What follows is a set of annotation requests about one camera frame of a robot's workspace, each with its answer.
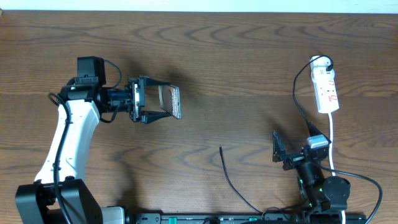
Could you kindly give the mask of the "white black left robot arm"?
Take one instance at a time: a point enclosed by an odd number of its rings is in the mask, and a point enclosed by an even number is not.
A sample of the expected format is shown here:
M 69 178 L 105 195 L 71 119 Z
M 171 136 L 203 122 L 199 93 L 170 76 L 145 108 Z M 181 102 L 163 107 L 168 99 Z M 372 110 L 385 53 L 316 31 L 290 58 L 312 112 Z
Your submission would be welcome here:
M 149 124 L 181 118 L 180 90 L 149 77 L 130 79 L 123 88 L 106 87 L 98 77 L 76 78 L 49 98 L 58 106 L 58 123 L 41 170 L 31 184 L 17 188 L 23 223 L 134 223 L 122 206 L 101 207 L 85 184 L 91 139 L 104 113 L 129 113 Z

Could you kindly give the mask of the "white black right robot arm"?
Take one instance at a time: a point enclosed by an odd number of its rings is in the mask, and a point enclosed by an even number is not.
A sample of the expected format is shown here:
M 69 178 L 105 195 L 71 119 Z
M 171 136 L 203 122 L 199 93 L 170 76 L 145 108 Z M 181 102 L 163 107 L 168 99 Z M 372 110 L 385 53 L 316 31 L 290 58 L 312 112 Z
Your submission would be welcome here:
M 299 152 L 289 154 L 275 131 L 272 141 L 272 161 L 282 162 L 283 170 L 297 171 L 305 201 L 300 218 L 307 223 L 346 223 L 350 182 L 336 175 L 325 177 L 320 167 L 329 155 L 331 140 L 310 124 L 310 137 Z

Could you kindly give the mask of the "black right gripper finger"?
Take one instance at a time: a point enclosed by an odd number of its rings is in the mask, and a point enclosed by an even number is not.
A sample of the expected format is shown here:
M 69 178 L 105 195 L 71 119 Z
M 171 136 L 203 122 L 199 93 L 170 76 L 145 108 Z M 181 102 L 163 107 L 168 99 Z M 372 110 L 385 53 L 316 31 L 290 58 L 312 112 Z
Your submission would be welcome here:
M 307 124 L 307 128 L 308 128 L 308 132 L 310 134 L 310 137 L 323 135 L 323 133 L 312 122 L 309 122 Z
M 273 141 L 272 161 L 273 162 L 281 162 L 285 159 L 286 150 L 283 145 L 283 142 L 280 140 L 276 131 L 273 131 L 273 133 L 272 133 L 272 141 Z

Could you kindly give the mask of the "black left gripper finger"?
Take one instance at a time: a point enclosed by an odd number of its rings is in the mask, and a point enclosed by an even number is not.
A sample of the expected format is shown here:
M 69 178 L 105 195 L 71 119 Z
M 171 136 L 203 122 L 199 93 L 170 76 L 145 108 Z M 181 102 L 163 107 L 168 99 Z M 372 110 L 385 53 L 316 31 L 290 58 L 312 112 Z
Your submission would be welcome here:
M 155 80 L 153 78 L 145 76 L 144 84 L 145 84 L 145 86 L 162 86 L 162 85 L 170 85 L 170 82 L 163 82 L 163 81 Z
M 160 111 L 143 111 L 141 113 L 141 122 L 145 124 L 152 123 L 157 121 L 158 119 L 166 118 L 171 116 L 168 112 L 160 112 Z

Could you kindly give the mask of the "Galaxy S25 Ultra smartphone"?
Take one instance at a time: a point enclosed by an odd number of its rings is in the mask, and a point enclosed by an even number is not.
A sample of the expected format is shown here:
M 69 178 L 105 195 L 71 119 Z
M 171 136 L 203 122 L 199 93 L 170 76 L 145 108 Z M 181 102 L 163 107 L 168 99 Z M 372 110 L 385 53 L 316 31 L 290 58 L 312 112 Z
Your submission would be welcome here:
M 175 85 L 159 86 L 160 107 L 176 119 L 182 118 L 180 89 Z

